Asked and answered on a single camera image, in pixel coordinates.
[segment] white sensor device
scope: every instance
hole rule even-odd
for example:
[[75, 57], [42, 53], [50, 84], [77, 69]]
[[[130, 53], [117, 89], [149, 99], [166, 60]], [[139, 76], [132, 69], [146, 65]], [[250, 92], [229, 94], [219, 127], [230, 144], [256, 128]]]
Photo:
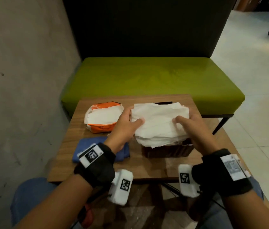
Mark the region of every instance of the white sensor device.
[[195, 198], [200, 194], [199, 184], [194, 181], [192, 177], [192, 165], [179, 165], [178, 173], [179, 173], [179, 184], [180, 184], [180, 192], [183, 196]]
[[121, 169], [115, 174], [108, 194], [108, 200], [114, 204], [124, 206], [128, 200], [130, 187], [134, 176], [132, 172]]

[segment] orange tissue package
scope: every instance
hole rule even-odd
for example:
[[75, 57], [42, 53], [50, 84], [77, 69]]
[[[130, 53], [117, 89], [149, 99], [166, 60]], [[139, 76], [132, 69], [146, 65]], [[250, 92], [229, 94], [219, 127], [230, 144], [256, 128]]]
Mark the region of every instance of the orange tissue package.
[[111, 132], [123, 110], [117, 102], [95, 104], [86, 112], [84, 123], [92, 133]]

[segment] jeans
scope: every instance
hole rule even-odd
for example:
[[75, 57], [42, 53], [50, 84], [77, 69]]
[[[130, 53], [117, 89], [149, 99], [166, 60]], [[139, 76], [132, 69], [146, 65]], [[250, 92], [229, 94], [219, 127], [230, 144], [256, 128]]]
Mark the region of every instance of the jeans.
[[[259, 183], [253, 178], [249, 178], [254, 191], [259, 197], [264, 199], [264, 195]], [[16, 225], [31, 209], [42, 202], [57, 186], [47, 182], [46, 178], [33, 178], [23, 182], [15, 192], [12, 201], [11, 223]], [[221, 197], [216, 194], [213, 199], [223, 205]], [[232, 229], [228, 215], [224, 209], [213, 203], [203, 219], [197, 224], [198, 229]]]

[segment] wrist strap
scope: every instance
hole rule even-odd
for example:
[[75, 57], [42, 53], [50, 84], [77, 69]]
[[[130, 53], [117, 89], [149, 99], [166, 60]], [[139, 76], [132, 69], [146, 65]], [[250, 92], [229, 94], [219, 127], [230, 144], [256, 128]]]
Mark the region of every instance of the wrist strap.
[[249, 192], [253, 187], [236, 159], [227, 149], [221, 149], [202, 157], [202, 164], [194, 165], [193, 179], [221, 196]]
[[[98, 155], [99, 153], [96, 151], [98, 149], [103, 152], [101, 155]], [[79, 155], [80, 158], [83, 156], [88, 158], [88, 163], [86, 160], [84, 163], [86, 167], [84, 167], [79, 162], [74, 169], [74, 174], [81, 175], [93, 188], [111, 184], [115, 176], [113, 168], [115, 154], [111, 149], [103, 143], [98, 143]]]

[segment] green seat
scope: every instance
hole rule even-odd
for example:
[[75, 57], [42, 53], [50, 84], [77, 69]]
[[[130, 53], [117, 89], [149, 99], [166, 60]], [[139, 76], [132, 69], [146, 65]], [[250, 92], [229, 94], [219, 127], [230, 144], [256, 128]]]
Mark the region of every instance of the green seat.
[[244, 94], [210, 59], [201, 57], [86, 58], [62, 96], [73, 115], [83, 97], [191, 94], [201, 115], [230, 115]]

